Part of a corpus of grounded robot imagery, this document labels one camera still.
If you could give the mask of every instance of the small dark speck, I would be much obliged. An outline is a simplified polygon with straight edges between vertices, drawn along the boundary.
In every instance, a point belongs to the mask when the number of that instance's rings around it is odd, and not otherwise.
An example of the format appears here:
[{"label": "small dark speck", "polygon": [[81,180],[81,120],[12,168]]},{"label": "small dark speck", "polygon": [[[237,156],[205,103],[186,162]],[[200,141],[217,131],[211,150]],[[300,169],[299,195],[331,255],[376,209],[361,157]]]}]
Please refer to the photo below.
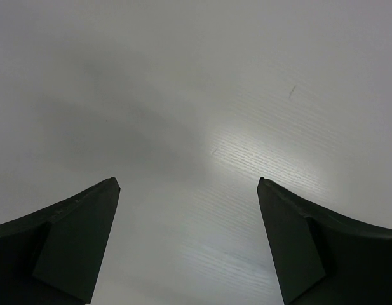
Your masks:
[{"label": "small dark speck", "polygon": [[295,91],[296,86],[297,86],[297,85],[295,85],[295,86],[293,87],[293,89],[290,90],[289,99],[292,97],[293,91]]}]

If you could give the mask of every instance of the glossy white surface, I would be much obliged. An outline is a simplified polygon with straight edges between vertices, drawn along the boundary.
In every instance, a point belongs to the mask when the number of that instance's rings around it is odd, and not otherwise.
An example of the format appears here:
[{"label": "glossy white surface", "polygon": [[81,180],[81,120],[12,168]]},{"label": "glossy white surface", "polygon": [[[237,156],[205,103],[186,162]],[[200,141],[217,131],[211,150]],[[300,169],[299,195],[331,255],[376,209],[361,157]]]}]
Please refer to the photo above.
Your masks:
[{"label": "glossy white surface", "polygon": [[261,175],[392,227],[392,1],[348,2],[0,1],[0,223],[115,176],[93,304],[282,304]]}]

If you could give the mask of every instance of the black plastic part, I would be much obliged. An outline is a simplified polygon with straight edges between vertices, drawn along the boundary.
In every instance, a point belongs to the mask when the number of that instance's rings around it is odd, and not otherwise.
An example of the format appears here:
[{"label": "black plastic part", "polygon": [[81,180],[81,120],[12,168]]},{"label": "black plastic part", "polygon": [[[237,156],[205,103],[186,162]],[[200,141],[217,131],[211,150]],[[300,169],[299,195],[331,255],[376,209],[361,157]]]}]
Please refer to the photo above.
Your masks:
[{"label": "black plastic part", "polygon": [[392,304],[392,230],[261,178],[258,196],[285,304]]},{"label": "black plastic part", "polygon": [[107,179],[0,225],[0,304],[91,302],[120,188]]}]

